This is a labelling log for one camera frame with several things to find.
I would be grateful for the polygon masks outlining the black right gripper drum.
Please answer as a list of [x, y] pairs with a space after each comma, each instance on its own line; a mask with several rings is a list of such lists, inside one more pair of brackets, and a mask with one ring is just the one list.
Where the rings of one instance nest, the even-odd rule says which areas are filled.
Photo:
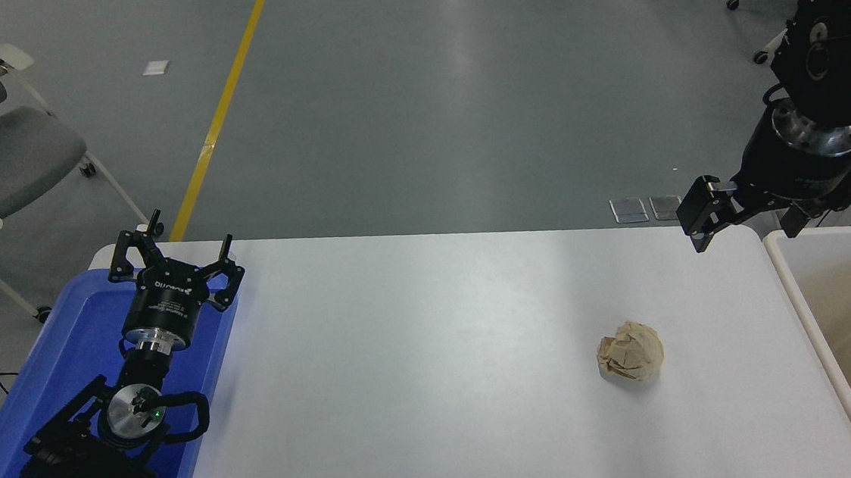
[[784, 199], [820, 198], [851, 171], [851, 125], [824, 128], [797, 112], [768, 114], [743, 154], [737, 183]]

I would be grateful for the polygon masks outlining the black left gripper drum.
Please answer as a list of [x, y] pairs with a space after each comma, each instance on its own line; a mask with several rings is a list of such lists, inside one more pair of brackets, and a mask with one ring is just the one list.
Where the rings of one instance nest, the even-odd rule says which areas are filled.
[[134, 301], [123, 322], [123, 336], [132, 344], [166, 333], [174, 345], [193, 340], [202, 302], [209, 295], [198, 267], [186, 263], [147, 267], [135, 276]]

